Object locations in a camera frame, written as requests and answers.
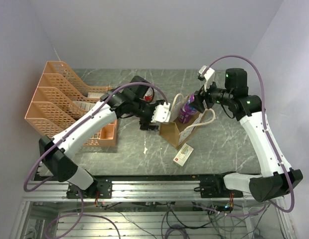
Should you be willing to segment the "purple Fanta can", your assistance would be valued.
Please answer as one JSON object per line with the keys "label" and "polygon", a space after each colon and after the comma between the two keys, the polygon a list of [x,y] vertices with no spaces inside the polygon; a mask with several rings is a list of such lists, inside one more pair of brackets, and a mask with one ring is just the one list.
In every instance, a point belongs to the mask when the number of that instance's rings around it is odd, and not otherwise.
{"label": "purple Fanta can", "polygon": [[181,107],[178,120],[180,123],[188,123],[197,110],[190,104],[194,102],[194,94],[191,94],[186,100],[185,104]]}

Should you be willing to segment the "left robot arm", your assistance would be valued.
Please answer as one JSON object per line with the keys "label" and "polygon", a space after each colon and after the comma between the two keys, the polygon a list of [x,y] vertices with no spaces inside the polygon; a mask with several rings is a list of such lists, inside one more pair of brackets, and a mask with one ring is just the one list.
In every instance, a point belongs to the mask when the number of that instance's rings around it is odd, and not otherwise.
{"label": "left robot arm", "polygon": [[156,130],[158,122],[167,122],[170,104],[164,93],[140,76],[130,83],[107,91],[99,101],[64,131],[39,140],[40,160],[59,182],[68,182],[86,198],[100,192],[98,181],[73,162],[79,148],[106,125],[130,114],[140,119],[141,130]]}

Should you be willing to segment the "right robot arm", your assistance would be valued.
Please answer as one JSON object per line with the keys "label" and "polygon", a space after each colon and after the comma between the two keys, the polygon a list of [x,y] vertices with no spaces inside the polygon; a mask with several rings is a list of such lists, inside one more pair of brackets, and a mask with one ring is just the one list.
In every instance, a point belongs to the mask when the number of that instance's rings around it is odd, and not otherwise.
{"label": "right robot arm", "polygon": [[261,98],[249,95],[247,72],[242,68],[227,69],[224,88],[216,86],[214,74],[207,66],[199,70],[198,79],[204,85],[194,93],[190,106],[201,113],[215,104],[227,106],[247,133],[261,168],[259,175],[225,174],[223,180],[215,184],[215,193],[226,197],[237,190],[251,194],[258,202],[289,194],[302,181],[303,174],[292,168],[279,149],[267,115],[262,113]]}

